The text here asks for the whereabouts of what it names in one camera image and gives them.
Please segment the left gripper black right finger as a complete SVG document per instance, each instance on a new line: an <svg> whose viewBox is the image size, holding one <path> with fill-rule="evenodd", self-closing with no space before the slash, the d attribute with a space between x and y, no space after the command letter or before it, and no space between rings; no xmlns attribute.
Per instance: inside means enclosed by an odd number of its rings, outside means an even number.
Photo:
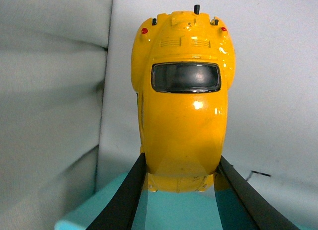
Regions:
<svg viewBox="0 0 318 230"><path fill-rule="evenodd" d="M215 172L215 197L224 230L297 230L270 205L228 161Z"/></svg>

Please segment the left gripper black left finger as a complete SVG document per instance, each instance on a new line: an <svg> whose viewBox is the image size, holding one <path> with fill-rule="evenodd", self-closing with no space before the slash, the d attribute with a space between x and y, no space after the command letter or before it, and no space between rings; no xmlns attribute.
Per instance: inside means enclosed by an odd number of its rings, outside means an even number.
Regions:
<svg viewBox="0 0 318 230"><path fill-rule="evenodd" d="M141 153L89 230L143 230L147 215L147 165Z"/></svg>

